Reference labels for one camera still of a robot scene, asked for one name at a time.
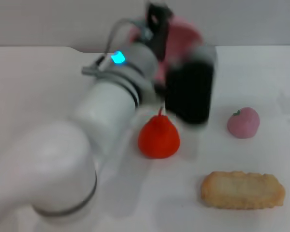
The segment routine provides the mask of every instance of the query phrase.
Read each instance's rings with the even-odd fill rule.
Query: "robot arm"
[[[110,153],[141,104],[161,100],[153,78],[165,56],[172,13],[168,8],[153,5],[149,13],[150,38],[140,37],[124,46],[104,71],[91,67],[83,70],[85,74],[95,75],[97,81],[69,119],[36,128],[0,155],[0,217],[22,204],[31,204],[43,217],[66,217],[90,201],[96,190],[101,154]],[[182,71],[177,69],[168,74],[162,94],[166,109],[190,124],[208,118],[214,67],[211,57],[194,59],[194,56],[195,53],[182,60],[179,65]],[[196,71],[202,67],[200,64],[206,64],[206,74]],[[186,88],[198,94],[182,98],[178,94]],[[204,104],[192,106],[203,98]],[[187,108],[182,107],[185,101],[189,103]],[[206,112],[201,115],[205,120],[189,120],[200,117],[195,114],[200,111]]]

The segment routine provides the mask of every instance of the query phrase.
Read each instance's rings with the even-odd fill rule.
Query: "cracker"
[[[282,206],[285,189],[275,176],[244,172],[212,172],[201,186],[201,198],[223,209],[263,209]]]

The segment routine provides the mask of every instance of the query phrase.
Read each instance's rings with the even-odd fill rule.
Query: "white surface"
[[[290,44],[290,0],[157,0],[215,45]],[[0,0],[0,45],[102,52],[111,26],[144,14],[145,0]],[[121,33],[118,41],[123,39]]]
[[[136,149],[137,129],[129,130],[102,170],[86,218],[51,226],[24,207],[5,219],[0,232],[290,232],[290,46],[217,50],[209,124],[198,132],[179,126],[176,155],[143,158]],[[92,55],[70,48],[0,48],[0,152],[33,125],[73,109],[90,83],[80,68],[91,61]],[[238,140],[229,135],[226,122],[245,106],[257,110],[261,125],[255,138]],[[132,126],[141,127],[154,113],[143,110]],[[217,170],[274,174],[286,188],[284,206],[258,211],[205,207],[197,198],[200,182]]]

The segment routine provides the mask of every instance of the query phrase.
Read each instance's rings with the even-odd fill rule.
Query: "white wall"
[[[290,44],[290,0],[166,2],[212,44]],[[0,45],[99,51],[112,24],[143,14],[144,4],[145,0],[0,0]]]

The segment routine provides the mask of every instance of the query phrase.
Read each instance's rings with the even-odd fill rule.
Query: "pear stem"
[[[159,109],[159,113],[158,113],[159,116],[162,115],[162,110],[163,110],[163,106],[160,107],[160,109]]]
[[[234,116],[237,116],[237,115],[240,115],[240,113],[241,113],[241,111],[240,110],[238,110],[236,113],[234,113],[233,115]]]

